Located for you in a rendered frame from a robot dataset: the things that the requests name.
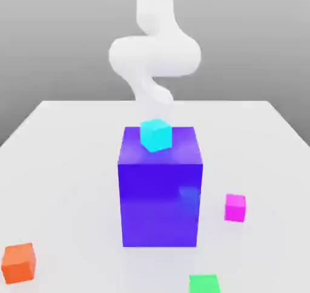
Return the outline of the small cyan cube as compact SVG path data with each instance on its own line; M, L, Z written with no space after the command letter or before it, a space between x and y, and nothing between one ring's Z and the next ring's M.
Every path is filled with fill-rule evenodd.
M162 119L140 123L140 142L151 153L172 147L172 126Z

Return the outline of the small magenta cube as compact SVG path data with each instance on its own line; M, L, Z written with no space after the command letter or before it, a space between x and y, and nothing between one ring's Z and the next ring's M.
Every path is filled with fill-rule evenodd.
M225 200L225 220L243 223L246 214L246 199L243 195L227 194Z

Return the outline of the small green cube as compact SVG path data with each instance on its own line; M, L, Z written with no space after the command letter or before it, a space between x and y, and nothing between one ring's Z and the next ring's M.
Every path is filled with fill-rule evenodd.
M220 293L217 276L215 274L191 275L188 293Z

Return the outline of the small orange cube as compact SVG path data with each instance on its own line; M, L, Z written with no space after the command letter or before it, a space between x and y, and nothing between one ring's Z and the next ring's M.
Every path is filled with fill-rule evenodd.
M33 280L36 256L32 243L7 246L1 261L1 271L7 285Z

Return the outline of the large purple box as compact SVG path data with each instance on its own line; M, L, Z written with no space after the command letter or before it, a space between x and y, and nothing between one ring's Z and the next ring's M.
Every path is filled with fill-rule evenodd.
M118 160L124 247L195 247L203 161L193 127L174 127L172 147L155 153L140 129L125 127Z

